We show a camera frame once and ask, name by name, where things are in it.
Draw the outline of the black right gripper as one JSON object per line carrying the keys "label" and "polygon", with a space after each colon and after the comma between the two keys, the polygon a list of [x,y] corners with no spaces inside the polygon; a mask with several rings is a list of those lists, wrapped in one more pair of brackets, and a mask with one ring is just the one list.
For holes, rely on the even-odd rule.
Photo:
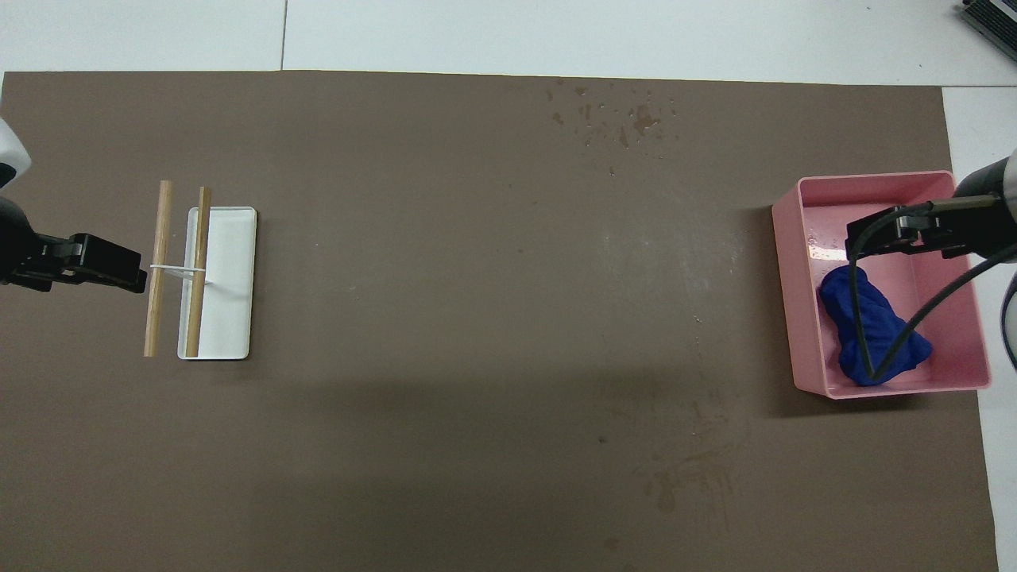
{"label": "black right gripper", "polygon": [[976,253],[995,256],[1014,242],[1014,159],[1003,158],[970,173],[957,184],[953,199],[992,198],[978,209],[941,211],[936,225],[920,239],[925,225],[923,209],[885,209],[846,226],[846,256],[871,258],[890,253],[938,253],[962,258]]}

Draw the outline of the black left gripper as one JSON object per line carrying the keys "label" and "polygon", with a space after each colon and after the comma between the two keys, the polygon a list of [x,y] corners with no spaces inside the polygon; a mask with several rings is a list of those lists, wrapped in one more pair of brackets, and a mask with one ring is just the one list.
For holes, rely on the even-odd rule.
{"label": "black left gripper", "polygon": [[[73,254],[74,268],[87,274],[65,274],[64,264]],[[28,217],[10,199],[1,199],[1,282],[35,291],[51,291],[54,284],[95,284],[145,293],[148,272],[141,254],[89,233],[54,238],[33,231]]]}

